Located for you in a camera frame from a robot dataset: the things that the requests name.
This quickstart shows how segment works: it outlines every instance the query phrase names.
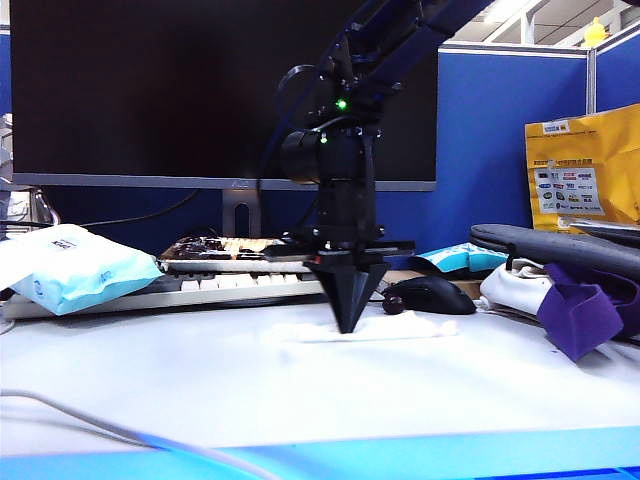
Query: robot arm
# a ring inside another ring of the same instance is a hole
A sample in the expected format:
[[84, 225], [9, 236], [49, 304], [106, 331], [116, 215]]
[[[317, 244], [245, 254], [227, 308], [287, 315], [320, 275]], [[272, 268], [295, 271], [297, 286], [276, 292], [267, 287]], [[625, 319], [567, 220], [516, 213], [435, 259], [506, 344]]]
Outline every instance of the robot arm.
[[[640, 0], [629, 0], [638, 4]], [[350, 333], [388, 264], [413, 242], [380, 242], [374, 145], [385, 100], [426, 55], [492, 0], [369, 1], [352, 17], [328, 62], [317, 67], [314, 111], [282, 144], [283, 170], [318, 184], [318, 223], [293, 232], [295, 253], [322, 283], [342, 333]], [[281, 250], [270, 253], [283, 255]]]

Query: computer mouse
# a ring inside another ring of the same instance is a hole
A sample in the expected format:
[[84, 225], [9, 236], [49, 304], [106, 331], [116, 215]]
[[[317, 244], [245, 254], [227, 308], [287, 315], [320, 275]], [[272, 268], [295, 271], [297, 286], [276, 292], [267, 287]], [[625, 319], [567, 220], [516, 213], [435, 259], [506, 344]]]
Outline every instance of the computer mouse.
[[382, 294], [389, 305], [393, 305], [390, 313], [400, 313], [399, 297], [405, 308], [421, 312], [445, 313], [449, 315], [469, 315], [476, 311], [476, 306], [469, 296], [457, 285], [437, 276], [417, 277], [403, 280], [385, 289]]

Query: ceiling light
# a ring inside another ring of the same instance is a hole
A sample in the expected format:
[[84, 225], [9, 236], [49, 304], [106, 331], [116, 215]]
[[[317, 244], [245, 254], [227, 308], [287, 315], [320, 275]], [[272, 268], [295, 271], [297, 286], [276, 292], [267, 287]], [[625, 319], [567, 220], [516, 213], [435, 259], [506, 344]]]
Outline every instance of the ceiling light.
[[530, 0], [496, 0], [487, 9], [485, 23], [504, 23], [520, 11]]

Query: yellow package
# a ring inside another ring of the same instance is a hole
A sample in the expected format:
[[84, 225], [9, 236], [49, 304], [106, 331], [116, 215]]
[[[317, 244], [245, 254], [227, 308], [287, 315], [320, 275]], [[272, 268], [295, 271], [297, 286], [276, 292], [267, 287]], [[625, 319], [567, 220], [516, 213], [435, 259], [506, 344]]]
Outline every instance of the yellow package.
[[577, 233], [569, 217], [640, 224], [640, 103], [525, 133], [534, 228]]

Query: black monitor screen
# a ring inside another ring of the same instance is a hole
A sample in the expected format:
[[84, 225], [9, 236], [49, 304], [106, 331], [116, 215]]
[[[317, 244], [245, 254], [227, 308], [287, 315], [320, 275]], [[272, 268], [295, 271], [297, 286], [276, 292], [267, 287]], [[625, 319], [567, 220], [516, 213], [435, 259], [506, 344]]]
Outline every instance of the black monitor screen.
[[[361, 2], [14, 1], [15, 172], [257, 178], [278, 81]], [[436, 79], [434, 54], [388, 102], [377, 179], [434, 180]]]

